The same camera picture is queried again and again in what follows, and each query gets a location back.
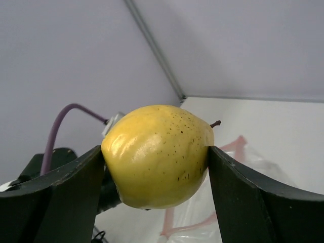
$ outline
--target brown stem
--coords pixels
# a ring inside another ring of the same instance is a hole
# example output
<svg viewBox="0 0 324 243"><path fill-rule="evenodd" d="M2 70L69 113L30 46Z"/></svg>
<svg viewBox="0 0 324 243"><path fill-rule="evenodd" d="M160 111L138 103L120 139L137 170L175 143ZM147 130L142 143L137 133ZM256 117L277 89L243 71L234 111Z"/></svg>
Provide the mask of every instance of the brown stem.
<svg viewBox="0 0 324 243"><path fill-rule="evenodd" d="M217 120L213 124L211 124L211 128L214 128L215 126L219 126L222 122L220 120Z"/></svg>

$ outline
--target purple tube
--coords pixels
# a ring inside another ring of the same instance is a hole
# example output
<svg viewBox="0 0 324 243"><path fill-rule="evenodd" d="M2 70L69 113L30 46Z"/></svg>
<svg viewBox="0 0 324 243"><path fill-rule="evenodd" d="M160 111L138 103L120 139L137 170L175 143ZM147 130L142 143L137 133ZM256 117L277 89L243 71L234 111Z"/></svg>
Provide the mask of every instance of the purple tube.
<svg viewBox="0 0 324 243"><path fill-rule="evenodd" d="M56 117L56 119L55 119L55 121L53 123L53 126L51 128L51 132L50 132L49 138L47 140L46 149L45 149L45 152L44 152L42 167L40 169L40 175L41 176L50 171L51 162L52 162L52 153L53 153L53 148L54 148L57 132L58 132L58 130L59 130L60 126L61 126L61 123L62 123L63 119L65 118L66 114L70 110L75 109L75 108L79 109L79 110L82 110L83 112L87 113L88 115L90 115L90 116L94 117L95 119L103 122L105 125L109 121L108 119L94 113L93 111L85 108L82 105L72 103L72 104L69 104L69 105L65 106L60 111L58 116Z"/></svg>

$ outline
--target cable connector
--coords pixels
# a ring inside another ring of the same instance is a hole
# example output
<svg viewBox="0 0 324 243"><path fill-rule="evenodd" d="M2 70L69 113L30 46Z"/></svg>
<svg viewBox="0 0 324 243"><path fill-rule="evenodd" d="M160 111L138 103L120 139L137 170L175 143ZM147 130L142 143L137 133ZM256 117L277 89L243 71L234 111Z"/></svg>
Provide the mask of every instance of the cable connector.
<svg viewBox="0 0 324 243"><path fill-rule="evenodd" d="M101 135L103 136L103 138L106 137L106 135L108 134L108 132L111 130L111 128L121 119L125 116L124 113L122 112L118 112L117 115L113 116L111 119L109 119L109 122L107 123L105 129L103 130L103 132L101 133Z"/></svg>

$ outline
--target yellow fruit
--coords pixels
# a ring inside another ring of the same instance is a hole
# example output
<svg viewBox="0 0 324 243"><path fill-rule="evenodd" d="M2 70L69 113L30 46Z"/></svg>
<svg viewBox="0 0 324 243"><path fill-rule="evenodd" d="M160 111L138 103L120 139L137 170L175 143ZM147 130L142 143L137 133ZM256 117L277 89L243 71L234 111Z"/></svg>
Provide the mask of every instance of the yellow fruit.
<svg viewBox="0 0 324 243"><path fill-rule="evenodd" d="M212 145L214 133L204 120L179 107L151 105L118 121L101 149L123 203L164 209L196 193Z"/></svg>

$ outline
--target transparent bag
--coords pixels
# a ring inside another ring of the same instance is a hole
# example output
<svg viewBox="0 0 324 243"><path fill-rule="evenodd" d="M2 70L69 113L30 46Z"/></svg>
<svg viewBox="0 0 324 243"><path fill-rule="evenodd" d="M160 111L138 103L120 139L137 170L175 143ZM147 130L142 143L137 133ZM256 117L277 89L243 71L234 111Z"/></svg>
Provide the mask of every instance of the transparent bag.
<svg viewBox="0 0 324 243"><path fill-rule="evenodd" d="M240 163L287 185L297 187L279 165L266 160L243 136L220 147ZM166 209L158 243L221 243L209 174L195 195L183 204Z"/></svg>

